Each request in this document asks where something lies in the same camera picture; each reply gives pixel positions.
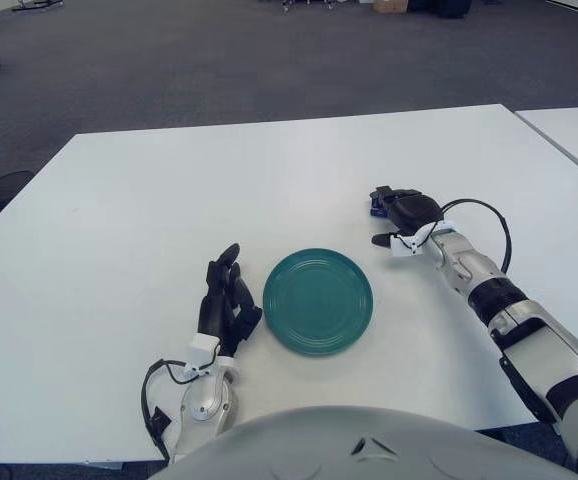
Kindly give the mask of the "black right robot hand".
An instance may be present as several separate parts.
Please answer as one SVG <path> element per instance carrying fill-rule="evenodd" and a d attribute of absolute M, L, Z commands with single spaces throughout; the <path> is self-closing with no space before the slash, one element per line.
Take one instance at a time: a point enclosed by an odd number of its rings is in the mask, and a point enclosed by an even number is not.
<path fill-rule="evenodd" d="M 393 232 L 374 235 L 371 242 L 376 246 L 389 247 L 392 238 L 411 237 L 425 225 L 444 219 L 440 205 L 417 190 L 380 186 L 370 200 L 370 215 L 388 219 L 395 227 Z"/>

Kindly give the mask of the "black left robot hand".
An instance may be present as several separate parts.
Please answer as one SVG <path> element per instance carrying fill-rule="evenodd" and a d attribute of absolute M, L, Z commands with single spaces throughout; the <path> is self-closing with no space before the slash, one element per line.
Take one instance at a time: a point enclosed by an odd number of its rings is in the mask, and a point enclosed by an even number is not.
<path fill-rule="evenodd" d="M 219 340 L 219 355 L 233 358 L 239 344 L 247 340 L 260 322 L 258 307 L 241 277 L 237 257 L 240 245 L 230 245 L 207 267 L 208 291 L 202 299 L 198 332 Z"/>

